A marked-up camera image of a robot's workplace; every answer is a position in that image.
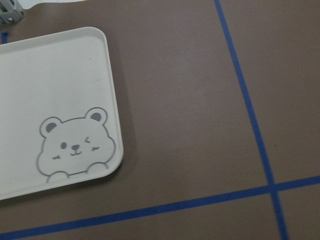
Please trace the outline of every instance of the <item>brown table surface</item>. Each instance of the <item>brown table surface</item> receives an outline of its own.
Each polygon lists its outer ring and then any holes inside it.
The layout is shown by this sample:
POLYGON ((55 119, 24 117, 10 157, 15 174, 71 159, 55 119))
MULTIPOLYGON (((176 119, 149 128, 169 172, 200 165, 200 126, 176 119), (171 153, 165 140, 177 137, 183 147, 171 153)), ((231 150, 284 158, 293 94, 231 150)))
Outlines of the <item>brown table surface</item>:
POLYGON ((317 0, 88 0, 0 25, 101 29, 124 145, 110 176, 0 201, 0 239, 320 239, 319 22, 317 0))

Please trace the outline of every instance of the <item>bear eye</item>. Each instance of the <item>bear eye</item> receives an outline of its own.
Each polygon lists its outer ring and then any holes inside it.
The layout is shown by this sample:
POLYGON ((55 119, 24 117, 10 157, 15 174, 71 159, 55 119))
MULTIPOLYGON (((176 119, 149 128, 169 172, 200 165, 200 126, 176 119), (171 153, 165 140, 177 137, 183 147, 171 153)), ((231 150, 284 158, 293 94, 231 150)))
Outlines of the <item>bear eye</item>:
POLYGON ((65 149, 66 147, 67 147, 67 143, 66 142, 61 143, 61 148, 62 149, 65 149))

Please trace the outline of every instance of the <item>gray metal object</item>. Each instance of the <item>gray metal object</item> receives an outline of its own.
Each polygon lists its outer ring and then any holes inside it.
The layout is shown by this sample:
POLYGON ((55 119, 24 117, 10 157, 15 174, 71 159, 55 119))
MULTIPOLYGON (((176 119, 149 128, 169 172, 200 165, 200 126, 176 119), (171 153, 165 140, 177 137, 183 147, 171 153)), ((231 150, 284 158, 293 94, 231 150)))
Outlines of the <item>gray metal object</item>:
POLYGON ((0 0, 0 24, 19 22, 24 10, 18 0, 0 0))

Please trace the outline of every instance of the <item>bear paw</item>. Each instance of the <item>bear paw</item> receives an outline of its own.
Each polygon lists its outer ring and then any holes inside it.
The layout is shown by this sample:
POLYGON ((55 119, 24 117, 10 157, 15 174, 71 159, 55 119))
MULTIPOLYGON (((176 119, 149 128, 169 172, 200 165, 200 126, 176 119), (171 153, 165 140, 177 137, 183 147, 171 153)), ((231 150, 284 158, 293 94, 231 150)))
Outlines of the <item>bear paw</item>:
POLYGON ((51 174, 46 182, 47 183, 52 183, 52 182, 55 182, 55 181, 59 181, 59 180, 65 180, 65 179, 68 179, 69 178, 69 175, 65 172, 65 171, 58 171, 58 172, 55 172, 53 174, 51 174))
POLYGON ((101 171, 104 171, 108 168, 109 167, 106 163, 97 162, 97 163, 94 163, 91 166, 89 166, 88 169, 86 170, 86 173, 87 174, 101 173, 101 171))

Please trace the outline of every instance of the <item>bear mouth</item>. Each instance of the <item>bear mouth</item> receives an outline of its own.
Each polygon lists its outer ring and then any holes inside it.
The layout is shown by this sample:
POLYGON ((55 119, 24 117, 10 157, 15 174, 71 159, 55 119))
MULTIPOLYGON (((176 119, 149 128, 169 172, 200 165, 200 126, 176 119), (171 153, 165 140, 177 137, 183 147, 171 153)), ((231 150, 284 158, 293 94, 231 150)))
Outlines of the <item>bear mouth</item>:
POLYGON ((82 151, 80 151, 80 152, 75 152, 75 153, 70 153, 70 155, 71 156, 76 156, 76 155, 79 155, 79 154, 81 154, 82 153, 82 151))

